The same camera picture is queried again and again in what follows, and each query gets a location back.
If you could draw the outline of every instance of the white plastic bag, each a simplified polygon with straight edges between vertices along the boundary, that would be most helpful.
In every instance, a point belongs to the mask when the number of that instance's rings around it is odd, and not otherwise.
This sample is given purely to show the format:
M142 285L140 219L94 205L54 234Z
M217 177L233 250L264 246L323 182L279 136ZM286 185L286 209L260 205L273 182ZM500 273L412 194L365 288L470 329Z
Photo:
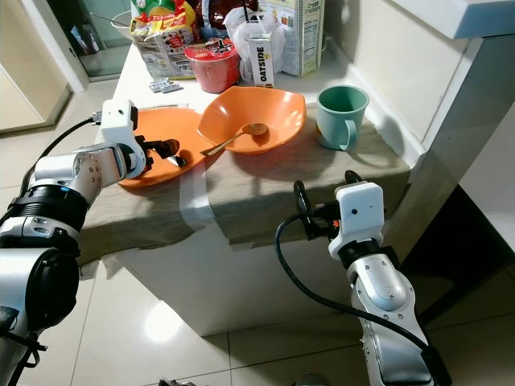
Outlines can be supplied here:
M240 74L246 81L252 81L252 64L250 61L250 49L247 39L250 36L270 34L272 43L272 60L274 61L274 73L282 69L282 49L284 48L284 30L276 18L267 12L249 12L249 22L245 21L243 7L233 8L225 16L224 25L233 41L238 54L241 57Z

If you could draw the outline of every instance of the red cup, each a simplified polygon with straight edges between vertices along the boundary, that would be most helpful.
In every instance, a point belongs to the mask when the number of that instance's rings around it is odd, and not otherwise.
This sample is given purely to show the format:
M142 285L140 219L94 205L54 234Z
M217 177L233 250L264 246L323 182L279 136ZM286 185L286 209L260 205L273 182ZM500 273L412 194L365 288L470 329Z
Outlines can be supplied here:
M240 56L229 39L212 39L207 43L187 46L184 54L205 92L223 92L240 77Z

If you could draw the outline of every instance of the orange bowl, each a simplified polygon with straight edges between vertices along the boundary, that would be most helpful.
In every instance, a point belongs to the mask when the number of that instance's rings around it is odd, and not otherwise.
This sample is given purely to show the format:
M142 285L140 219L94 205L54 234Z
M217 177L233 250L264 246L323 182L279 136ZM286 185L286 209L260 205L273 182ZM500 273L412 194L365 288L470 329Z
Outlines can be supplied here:
M231 87L204 111L199 134L213 145L231 138L253 123L268 125L268 133L244 134L225 149L236 153L262 154L290 141L304 125L304 96L276 88Z

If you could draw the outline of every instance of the green mug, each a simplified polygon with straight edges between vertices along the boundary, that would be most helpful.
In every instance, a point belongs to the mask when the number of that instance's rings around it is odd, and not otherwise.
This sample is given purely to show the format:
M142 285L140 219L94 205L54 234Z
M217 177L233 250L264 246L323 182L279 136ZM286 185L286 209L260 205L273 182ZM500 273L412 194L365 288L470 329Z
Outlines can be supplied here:
M329 87L318 95L316 140L334 150L349 150L356 145L369 96L353 86Z

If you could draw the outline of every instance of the mug handle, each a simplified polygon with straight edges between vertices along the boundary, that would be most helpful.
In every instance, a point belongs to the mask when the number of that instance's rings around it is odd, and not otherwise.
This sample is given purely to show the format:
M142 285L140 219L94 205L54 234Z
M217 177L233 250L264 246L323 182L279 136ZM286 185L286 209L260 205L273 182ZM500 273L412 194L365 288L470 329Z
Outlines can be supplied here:
M356 145L357 140L357 128L354 121L352 119L346 119L345 125L347 126L348 140L347 143L340 145L342 150L351 149L354 145Z

